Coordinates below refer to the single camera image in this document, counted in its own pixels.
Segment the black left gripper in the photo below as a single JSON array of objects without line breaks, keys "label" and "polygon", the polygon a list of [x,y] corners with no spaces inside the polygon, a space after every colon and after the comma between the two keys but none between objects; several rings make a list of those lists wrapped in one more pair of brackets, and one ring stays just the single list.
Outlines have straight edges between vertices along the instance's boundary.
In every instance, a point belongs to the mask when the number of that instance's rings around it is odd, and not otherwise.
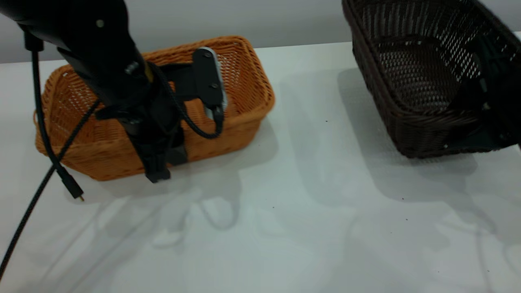
[{"label": "black left gripper", "polygon": [[128,117],[122,118],[121,124],[144,166],[145,176],[156,184],[171,178],[167,165],[188,161],[181,115],[159,81],[138,97],[140,102],[126,110]]}]

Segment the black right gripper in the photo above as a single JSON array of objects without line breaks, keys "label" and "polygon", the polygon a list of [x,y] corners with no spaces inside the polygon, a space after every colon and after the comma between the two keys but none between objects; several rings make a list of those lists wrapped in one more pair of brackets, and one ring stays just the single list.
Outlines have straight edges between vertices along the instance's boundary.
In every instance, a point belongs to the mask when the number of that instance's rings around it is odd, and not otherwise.
[{"label": "black right gripper", "polygon": [[[474,119],[486,100],[510,137],[520,144],[520,68],[506,55],[489,35],[482,39],[482,75],[484,79],[463,81],[452,102],[449,113],[458,119]],[[503,148],[487,132],[473,132],[445,143],[451,151],[495,151]]]}]

